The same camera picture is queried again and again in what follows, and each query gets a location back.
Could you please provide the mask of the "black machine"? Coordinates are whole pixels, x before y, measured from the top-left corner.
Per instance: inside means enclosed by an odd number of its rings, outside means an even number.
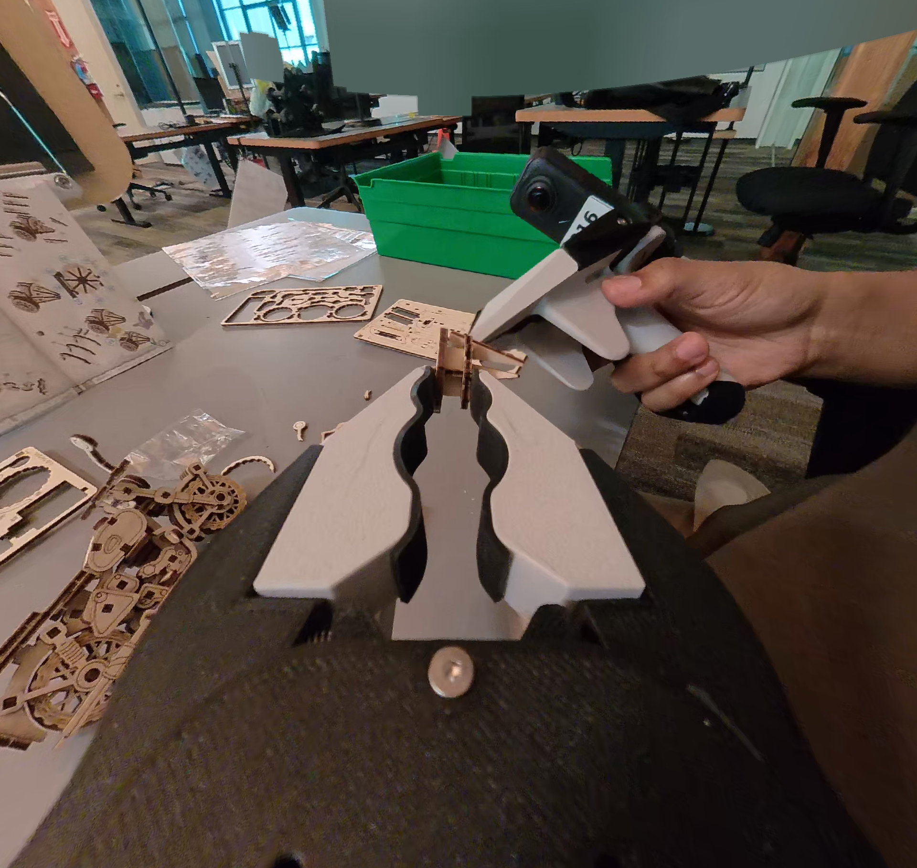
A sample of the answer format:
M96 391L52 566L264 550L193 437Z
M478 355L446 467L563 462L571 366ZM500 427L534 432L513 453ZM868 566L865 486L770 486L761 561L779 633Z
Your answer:
M315 138L383 125L372 114L378 96L335 84L328 51L312 52L308 68L287 64L267 97L263 120L272 138Z

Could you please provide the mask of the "wooden gear bike model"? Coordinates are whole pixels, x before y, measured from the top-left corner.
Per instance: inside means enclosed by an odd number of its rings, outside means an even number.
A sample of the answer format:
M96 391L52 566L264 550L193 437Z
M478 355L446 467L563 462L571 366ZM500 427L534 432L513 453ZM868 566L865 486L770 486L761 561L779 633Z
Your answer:
M167 519L190 541L223 530L246 507L241 485L224 474L207 472L200 462L185 467L174 486L143 485L139 477L126 475L109 487L105 499L112 506L129 504L149 518Z

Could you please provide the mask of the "wooden sheet with round holes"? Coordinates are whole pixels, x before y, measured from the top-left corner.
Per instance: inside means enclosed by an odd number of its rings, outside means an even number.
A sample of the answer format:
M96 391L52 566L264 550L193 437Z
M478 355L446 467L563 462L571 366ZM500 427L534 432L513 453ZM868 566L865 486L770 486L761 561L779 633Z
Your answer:
M355 323L374 317L382 285L260 289L226 316L224 328Z

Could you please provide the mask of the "person's right hand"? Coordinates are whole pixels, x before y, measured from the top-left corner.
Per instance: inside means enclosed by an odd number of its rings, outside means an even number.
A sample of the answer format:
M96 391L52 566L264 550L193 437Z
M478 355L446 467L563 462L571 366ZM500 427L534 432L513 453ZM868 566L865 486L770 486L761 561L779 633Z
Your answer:
M650 307L681 333L617 363L615 387L661 413L721 371L747 389L818 373L831 277L769 263L664 258L602 284L618 310Z

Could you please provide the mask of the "person's brown trouser leg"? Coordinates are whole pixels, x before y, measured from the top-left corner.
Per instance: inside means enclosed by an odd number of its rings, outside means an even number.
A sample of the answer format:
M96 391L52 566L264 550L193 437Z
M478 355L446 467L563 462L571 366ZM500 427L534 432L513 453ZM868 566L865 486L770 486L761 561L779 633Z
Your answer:
M719 508L641 492L729 589L888 866L916 865L916 435L858 472Z

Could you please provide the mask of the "small wooden gear assembly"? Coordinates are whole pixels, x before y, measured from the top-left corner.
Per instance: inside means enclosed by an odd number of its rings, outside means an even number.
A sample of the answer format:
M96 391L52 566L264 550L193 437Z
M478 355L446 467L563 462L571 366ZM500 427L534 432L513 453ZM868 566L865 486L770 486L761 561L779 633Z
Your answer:
M517 379L527 360L519 350L502 351L476 341L471 335L440 329L433 412L440 413L443 399L455 396L468 408L476 378L481 372L507 380Z

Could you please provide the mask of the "beige curved board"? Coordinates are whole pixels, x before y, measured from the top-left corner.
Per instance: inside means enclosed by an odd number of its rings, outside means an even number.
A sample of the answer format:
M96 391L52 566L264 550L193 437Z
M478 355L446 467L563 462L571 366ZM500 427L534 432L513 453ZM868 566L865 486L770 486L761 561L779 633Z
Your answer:
M46 17L27 0L2 0L2 103L40 149L40 161L69 175L75 206L102 205L127 192L128 149L77 76Z

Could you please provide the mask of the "white panel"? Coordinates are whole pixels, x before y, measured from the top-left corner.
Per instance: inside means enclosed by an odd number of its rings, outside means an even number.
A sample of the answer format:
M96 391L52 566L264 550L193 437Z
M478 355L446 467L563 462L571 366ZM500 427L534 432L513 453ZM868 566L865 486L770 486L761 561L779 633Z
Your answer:
M281 174L241 158L235 171L226 227L233 229L262 220L288 208L288 192Z

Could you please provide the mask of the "grey desk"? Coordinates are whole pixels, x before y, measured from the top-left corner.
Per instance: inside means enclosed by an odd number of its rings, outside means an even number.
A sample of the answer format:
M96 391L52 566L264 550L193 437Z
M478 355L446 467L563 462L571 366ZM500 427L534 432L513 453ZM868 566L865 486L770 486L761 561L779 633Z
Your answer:
M182 278L168 256L156 253L117 268L121 279L147 299L173 347L107 380L41 418L2 437L2 460L36 447L87 480L100 471L70 442L90 435L101 454L120 461L129 450L200 408L224 425L246 432L214 462L264 455L278 472L304 450L305 438L359 413L364 392L379 396L421 360L354 338L356 323L304 327L224 328L245 293L213 300L194 282L167 289ZM475 312L508 280L371 255L330 284L382 284L380 311L412 300ZM619 394L607 373L586 391L568 389L531 357L510 386L542 416L609 465L620 455L636 414L636 401ZM415 598L397 605L393 638L429 640L515 639L521 621L480 586L475 558L479 505L487 483L475 458L478 429L456 400L443 403L427 426L428 457L416 474L429 549L427 571ZM72 518L2 567L2 643L27 615L44 609L73 577L87 548L90 519ZM63 792L98 725L58 747L50 735L26 751L2 748L2 866L18 852Z

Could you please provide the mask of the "instruction booklet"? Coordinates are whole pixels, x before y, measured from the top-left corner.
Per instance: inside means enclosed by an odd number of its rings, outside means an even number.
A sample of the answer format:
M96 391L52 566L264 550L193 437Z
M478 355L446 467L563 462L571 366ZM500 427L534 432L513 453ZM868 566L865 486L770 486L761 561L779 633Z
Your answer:
M171 348L46 178L1 186L1 432Z

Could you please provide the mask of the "clear plastic sheet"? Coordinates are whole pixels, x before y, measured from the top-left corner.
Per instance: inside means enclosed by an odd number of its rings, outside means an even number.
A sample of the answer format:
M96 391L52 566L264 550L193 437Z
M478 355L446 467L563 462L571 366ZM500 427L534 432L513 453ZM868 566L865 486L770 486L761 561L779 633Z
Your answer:
M322 282L375 251L371 232L293 220L235 227L164 248L215 300L267 289L281 278Z

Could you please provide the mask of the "wooden motorcycle model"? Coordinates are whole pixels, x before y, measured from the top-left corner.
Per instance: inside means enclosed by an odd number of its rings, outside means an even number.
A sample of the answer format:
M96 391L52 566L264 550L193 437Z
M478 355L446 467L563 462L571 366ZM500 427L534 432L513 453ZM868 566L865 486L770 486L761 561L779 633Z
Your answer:
M2 645L2 747L65 739L101 719L202 536L199 525L159 526L135 508L97 522L80 571Z

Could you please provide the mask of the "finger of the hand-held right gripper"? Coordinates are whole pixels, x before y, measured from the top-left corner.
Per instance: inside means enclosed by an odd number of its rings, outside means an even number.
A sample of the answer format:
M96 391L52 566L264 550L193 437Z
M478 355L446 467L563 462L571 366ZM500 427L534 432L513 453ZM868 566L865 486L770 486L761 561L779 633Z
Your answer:
M532 307L532 358L573 390L587 390L593 370L587 353L604 363L625 358L630 343L615 308L601 289L586 287L572 293L556 291Z
M471 328L471 336L482 343L495 339L533 316L533 305L556 291L568 294L586 287L601 289L602 278L617 256L606 255L580 267L565 249L557 248L484 306Z

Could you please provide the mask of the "white shoe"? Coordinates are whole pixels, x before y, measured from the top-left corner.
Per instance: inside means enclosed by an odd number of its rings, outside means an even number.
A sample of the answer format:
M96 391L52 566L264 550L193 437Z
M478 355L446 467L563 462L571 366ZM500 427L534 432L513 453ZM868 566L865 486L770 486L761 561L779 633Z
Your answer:
M722 459L708 461L695 485L693 531L724 507L745 505L767 495L770 490L750 472Z

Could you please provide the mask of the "wood-edged office desk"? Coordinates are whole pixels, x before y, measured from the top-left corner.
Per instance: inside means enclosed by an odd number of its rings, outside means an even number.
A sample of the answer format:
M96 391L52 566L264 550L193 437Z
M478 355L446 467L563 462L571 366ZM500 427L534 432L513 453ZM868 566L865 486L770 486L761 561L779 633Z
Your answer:
M460 116L396 117L370 127L339 129L309 137L244 133L228 137L226 143L239 153L275 158L292 208L305 205L304 188L296 172L296 164L302 158L309 158L319 167L329 168L335 183L321 199L318 208L329 209L339 198L344 198L363 212L352 180L353 174L348 170L350 165L384 155L394 155L398 160L415 158L427 145L431 132L443 129L448 139L453 140L461 123Z
M124 195L108 205L98 205L96 209L105 212L109 207L114 207L117 209L117 215L111 217L112 222L138 229L150 228L149 221L138 220L135 217L135 213L142 210L141 205L134 198L135 192L146 193L150 199L162 197L166 202L172 202L172 185L170 182L149 185L139 181L139 162L154 154L167 151L184 152L194 148L203 150L206 163L213 170L217 186L209 191L209 196L229 200L232 192L223 165L226 163L234 171L237 167L238 156L229 151L228 139L248 129L253 129L257 125L258 119L252 115L233 115L201 118L192 122L169 124L165 128L145 129L121 135L121 140L132 161L131 182Z
M746 115L744 107L727 107L694 121L671 122L646 109L588 109L540 105L519 109L515 120L521 124L538 124L533 132L540 136L544 127L574 140L603 140L604 154L612 163L613 187L619 188L625 164L625 147L635 141L635 162L629 174L626 197L636 202L648 202L660 180L662 205L666 195L675 193L691 183L691 195L704 173L705 162L720 123L735 124ZM706 136L701 160L697 164L676 162L685 136L699 133Z

